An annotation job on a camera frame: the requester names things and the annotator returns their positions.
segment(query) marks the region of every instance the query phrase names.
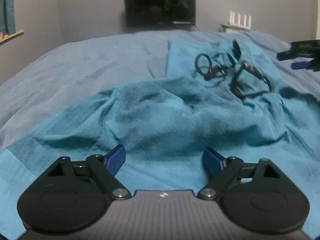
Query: television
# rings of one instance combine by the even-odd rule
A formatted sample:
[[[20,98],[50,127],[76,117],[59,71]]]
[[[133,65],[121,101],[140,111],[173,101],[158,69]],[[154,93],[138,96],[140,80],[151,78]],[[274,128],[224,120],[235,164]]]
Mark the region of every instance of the television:
[[[124,0],[127,27],[196,24],[196,0]]]

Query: gray wall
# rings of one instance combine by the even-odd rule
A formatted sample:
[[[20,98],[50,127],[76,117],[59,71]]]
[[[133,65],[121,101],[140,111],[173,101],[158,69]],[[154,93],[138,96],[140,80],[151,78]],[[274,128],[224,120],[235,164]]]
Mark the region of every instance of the gray wall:
[[[196,0],[197,25],[218,31],[229,11],[252,15],[252,29],[290,42],[314,39],[317,0]],[[123,0],[58,0],[64,42],[126,32]]]
[[[0,84],[60,46],[57,0],[14,0],[16,30],[24,35],[0,43]]]

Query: silver screw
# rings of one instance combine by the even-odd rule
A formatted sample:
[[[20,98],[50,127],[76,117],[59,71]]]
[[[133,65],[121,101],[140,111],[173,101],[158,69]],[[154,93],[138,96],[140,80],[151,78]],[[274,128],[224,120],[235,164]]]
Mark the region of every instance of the silver screw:
[[[129,195],[129,191],[124,188],[117,188],[112,192],[112,194],[118,198],[124,198]]]
[[[200,191],[200,194],[205,197],[213,197],[217,192],[212,188],[204,188]]]

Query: teal curtain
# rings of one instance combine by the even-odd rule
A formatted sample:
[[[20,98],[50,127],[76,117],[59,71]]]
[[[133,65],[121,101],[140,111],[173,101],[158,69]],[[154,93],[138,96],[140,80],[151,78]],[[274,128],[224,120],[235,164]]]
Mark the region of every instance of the teal curtain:
[[[16,32],[14,0],[0,0],[0,31],[9,35]]]

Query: blue cloth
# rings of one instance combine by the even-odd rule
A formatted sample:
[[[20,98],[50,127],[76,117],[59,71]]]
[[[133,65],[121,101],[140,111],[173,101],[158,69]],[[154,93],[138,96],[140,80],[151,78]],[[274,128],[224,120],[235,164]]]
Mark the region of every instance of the blue cloth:
[[[0,232],[9,240],[24,232],[16,202],[25,188],[59,156],[83,160],[117,144],[127,151],[116,178],[136,189],[192,189],[208,178],[201,155],[207,146],[245,162],[270,158],[307,195],[311,211],[303,230],[320,233],[320,108],[311,95],[283,86],[272,61],[257,46],[238,41],[169,42],[167,79],[104,90],[55,114],[0,153]],[[229,75],[207,82],[194,70],[208,53]],[[232,74],[247,60],[271,80],[274,92],[244,103],[229,90]],[[265,86],[250,74],[245,91]]]

